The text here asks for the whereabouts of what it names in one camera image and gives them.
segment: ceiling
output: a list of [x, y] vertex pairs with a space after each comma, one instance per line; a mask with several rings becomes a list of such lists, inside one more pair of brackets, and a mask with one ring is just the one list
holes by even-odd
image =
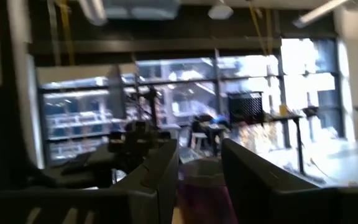
[[[180, 0], [182, 4], [213, 5], [218, 0]], [[259, 7], [284, 8], [284, 9], [314, 9], [329, 0], [253, 0], [252, 3]], [[225, 0], [229, 6], [244, 7], [249, 2], [246, 0]]]

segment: glass wall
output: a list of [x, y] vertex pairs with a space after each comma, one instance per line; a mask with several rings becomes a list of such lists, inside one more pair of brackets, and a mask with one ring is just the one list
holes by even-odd
[[[317, 118], [301, 121], [303, 144], [308, 144], [342, 137], [334, 52], [331, 40], [283, 39], [281, 55], [143, 60], [136, 62], [137, 78], [135, 72], [125, 72], [121, 77], [128, 95], [145, 92], [149, 85], [157, 89], [158, 121], [182, 126], [182, 145], [194, 116], [227, 115], [227, 94], [239, 91], [262, 91], [266, 113], [278, 113], [281, 104], [291, 110], [319, 106]], [[107, 104], [108, 80], [103, 74], [97, 75], [41, 83], [51, 161], [94, 150], [107, 140], [108, 132], [125, 123], [112, 115], [111, 104]], [[150, 111], [144, 100], [140, 105]], [[129, 119], [138, 118], [137, 107], [130, 99], [126, 111]], [[243, 127], [233, 130], [231, 137], [255, 152], [296, 146], [292, 122]]]

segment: large window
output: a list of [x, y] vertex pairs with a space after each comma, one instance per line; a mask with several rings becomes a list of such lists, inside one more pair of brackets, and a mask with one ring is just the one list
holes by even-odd
[[[182, 144], [194, 116], [227, 115], [228, 93], [262, 91], [266, 113], [278, 113], [281, 104], [291, 110], [320, 107], [318, 117], [301, 121], [303, 144], [307, 145], [342, 137], [334, 46], [332, 40], [283, 39], [281, 55], [140, 60], [135, 62], [136, 70], [126, 70], [121, 77], [128, 94], [143, 93], [149, 85], [157, 89], [158, 122], [183, 126]], [[79, 77], [40, 83], [51, 161], [94, 150], [106, 141], [108, 132], [125, 122], [111, 114], [114, 103], [108, 103], [104, 73]], [[139, 104], [147, 119], [148, 104], [143, 99]], [[128, 100], [126, 111], [128, 119], [138, 118], [133, 101]], [[231, 137], [255, 152], [297, 146], [292, 122], [243, 127], [233, 130]]]

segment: white floor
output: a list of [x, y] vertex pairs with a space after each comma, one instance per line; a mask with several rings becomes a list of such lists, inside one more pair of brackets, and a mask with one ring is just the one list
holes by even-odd
[[[358, 142], [329, 140], [305, 146], [303, 149], [304, 167], [307, 174], [322, 177], [326, 186], [349, 184], [358, 185]], [[279, 167], [290, 163], [298, 167], [296, 150], [280, 150], [260, 154]]]

